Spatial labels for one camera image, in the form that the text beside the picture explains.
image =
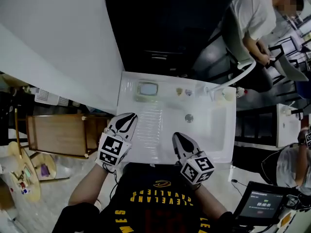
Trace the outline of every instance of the black monitor frame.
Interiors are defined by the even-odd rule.
[[[255,217],[247,217],[247,216],[240,216],[243,208],[245,207],[252,191],[257,191],[257,192],[264,192],[264,193],[273,193],[273,194],[278,194],[282,195],[283,198],[276,209],[276,212],[273,216],[273,218],[255,218]],[[274,186],[274,185],[269,185],[269,184],[262,184],[262,183],[257,183],[250,181],[248,183],[248,186],[244,192],[244,195],[235,210],[233,216],[234,219],[236,220],[236,224],[239,225],[250,225],[250,226],[269,226],[271,224],[277,224],[278,223],[278,217],[281,214],[284,206],[286,205],[288,198],[287,195],[290,194],[290,189],[286,187],[279,187],[279,186]]]

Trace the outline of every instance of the monitor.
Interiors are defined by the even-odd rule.
[[[239,225],[268,226],[278,223],[290,190],[285,187],[249,182],[234,213]]]

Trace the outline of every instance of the black sleeve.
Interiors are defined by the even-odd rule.
[[[98,215],[98,208],[90,203],[67,206],[62,210],[52,233],[84,231],[91,224],[90,220]]]
[[[214,232],[230,233],[233,227],[233,214],[231,212],[225,212],[216,221]]]

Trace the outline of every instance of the sink basin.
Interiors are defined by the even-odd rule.
[[[137,94],[139,81],[158,84],[156,96]],[[198,84],[216,84],[162,75],[123,72],[117,114],[134,112],[138,123],[132,149],[125,162],[175,164],[172,136],[181,132],[193,138],[216,163],[232,159],[235,136],[236,101],[216,102],[197,96]]]

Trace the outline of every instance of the black t-shirt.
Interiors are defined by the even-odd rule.
[[[179,169],[130,164],[125,170],[115,195],[101,213],[89,203],[67,206],[53,233],[225,233],[231,230],[232,213],[223,214],[217,221],[204,215]]]

